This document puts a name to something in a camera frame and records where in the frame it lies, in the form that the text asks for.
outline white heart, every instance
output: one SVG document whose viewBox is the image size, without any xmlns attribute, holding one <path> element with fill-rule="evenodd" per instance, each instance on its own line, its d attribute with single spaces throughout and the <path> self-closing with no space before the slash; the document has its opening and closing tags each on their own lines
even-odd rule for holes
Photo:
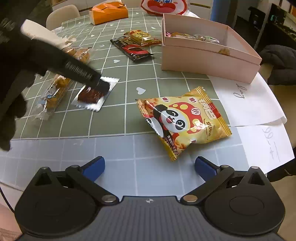
<svg viewBox="0 0 296 241">
<path fill-rule="evenodd" d="M 146 91 L 145 89 L 142 89 L 141 87 L 137 87 L 136 90 L 138 91 L 138 95 L 141 95 Z"/>
</svg>

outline ribbed gray surface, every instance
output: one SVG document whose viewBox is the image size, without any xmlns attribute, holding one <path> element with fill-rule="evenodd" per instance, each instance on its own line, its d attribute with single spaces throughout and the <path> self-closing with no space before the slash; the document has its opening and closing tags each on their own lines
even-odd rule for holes
<svg viewBox="0 0 296 241">
<path fill-rule="evenodd" d="M 24 235 L 20 241 L 43 240 Z M 283 241 L 272 233 L 258 238 L 230 236 L 211 226 L 198 208 L 175 197 L 124 197 L 104 207 L 84 230 L 59 241 Z"/>
</svg>

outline black snack package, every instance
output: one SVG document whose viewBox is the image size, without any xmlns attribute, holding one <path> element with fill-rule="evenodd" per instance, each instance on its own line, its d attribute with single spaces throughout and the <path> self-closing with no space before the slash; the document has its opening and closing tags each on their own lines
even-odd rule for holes
<svg viewBox="0 0 296 241">
<path fill-rule="evenodd" d="M 140 45 L 135 44 L 128 37 L 119 37 L 110 41 L 132 61 L 153 55 L 147 50 L 144 50 Z"/>
</svg>

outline dark red snack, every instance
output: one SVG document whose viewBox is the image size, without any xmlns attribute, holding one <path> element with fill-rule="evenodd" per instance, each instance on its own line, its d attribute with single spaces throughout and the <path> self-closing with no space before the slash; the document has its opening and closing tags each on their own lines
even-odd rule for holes
<svg viewBox="0 0 296 241">
<path fill-rule="evenodd" d="M 132 61 L 153 55 L 147 50 L 143 49 L 140 45 L 135 44 L 128 37 L 119 37 L 116 39 L 111 39 L 110 41 Z"/>
<path fill-rule="evenodd" d="M 78 95 L 78 101 L 96 104 L 102 96 L 103 93 L 86 86 Z"/>
</svg>

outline handwriting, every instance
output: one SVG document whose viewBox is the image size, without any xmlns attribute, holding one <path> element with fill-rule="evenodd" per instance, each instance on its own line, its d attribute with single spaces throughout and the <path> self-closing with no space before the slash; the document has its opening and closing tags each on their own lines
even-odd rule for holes
<svg viewBox="0 0 296 241">
<path fill-rule="evenodd" d="M 280 158 L 279 158 L 279 153 L 278 153 L 278 150 L 277 150 L 277 147 L 276 147 L 276 143 L 275 143 L 275 141 L 273 141 L 273 143 L 271 143 L 271 139 L 272 139 L 273 136 L 274 136 L 274 134 L 273 134 L 271 128 L 270 128 L 270 127 L 267 127 L 266 130 L 262 129 L 262 131 L 264 132 L 264 136 L 265 136 L 265 138 L 266 138 L 266 141 L 267 141 L 267 143 L 268 143 L 269 146 L 270 146 L 270 147 L 269 147 L 269 148 L 270 148 L 270 152 L 269 152 L 269 153 L 270 153 L 272 159 L 274 160 L 274 150 L 273 150 L 273 146 L 274 146 L 274 148 L 275 148 L 275 150 L 276 150 L 277 158 L 278 158 L 279 162 L 281 162 L 281 160 L 280 160 Z"/>
<path fill-rule="evenodd" d="M 243 86 L 240 86 L 240 85 L 238 85 L 238 84 L 236 84 L 237 85 L 237 88 L 238 88 L 238 90 L 239 90 L 239 92 L 240 93 L 233 93 L 234 94 L 234 96 L 235 97 L 237 97 L 237 98 L 242 98 L 242 99 L 244 99 L 245 97 L 244 97 L 244 92 L 242 91 L 242 90 L 245 90 L 245 91 L 247 91 L 247 88 L 245 88 L 245 87 L 243 87 Z"/>
</svg>

